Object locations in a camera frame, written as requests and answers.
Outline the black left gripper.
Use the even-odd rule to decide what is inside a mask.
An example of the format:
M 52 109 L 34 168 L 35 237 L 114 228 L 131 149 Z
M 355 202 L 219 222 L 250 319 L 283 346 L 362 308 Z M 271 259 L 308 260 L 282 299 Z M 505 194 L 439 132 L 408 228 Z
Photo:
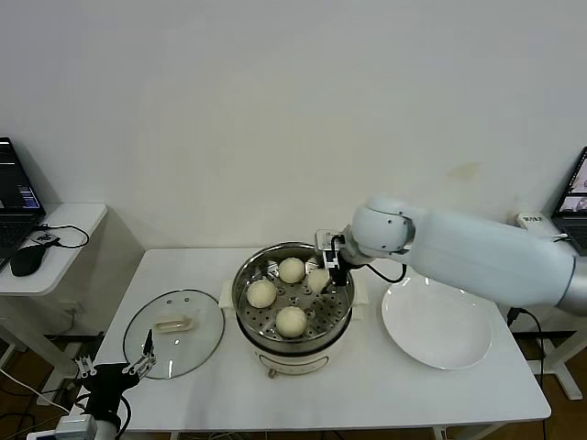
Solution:
M 153 334 L 150 329 L 137 361 L 129 364 L 102 364 L 94 367 L 90 356 L 77 357 L 79 377 L 90 396 L 86 403 L 89 413 L 116 413 L 126 390 L 138 385 L 156 364 Z

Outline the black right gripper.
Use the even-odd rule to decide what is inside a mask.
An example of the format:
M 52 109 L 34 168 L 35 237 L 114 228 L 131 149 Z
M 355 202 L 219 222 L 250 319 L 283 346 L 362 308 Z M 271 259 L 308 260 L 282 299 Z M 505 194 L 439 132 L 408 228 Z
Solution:
M 330 273 L 332 275 L 344 275 L 347 273 L 347 266 L 345 260 L 340 256 L 336 255 L 330 262 Z M 337 276 L 330 277 L 325 286 L 320 291 L 321 293 L 338 293 L 341 289 L 348 285 L 348 279 L 346 277 Z

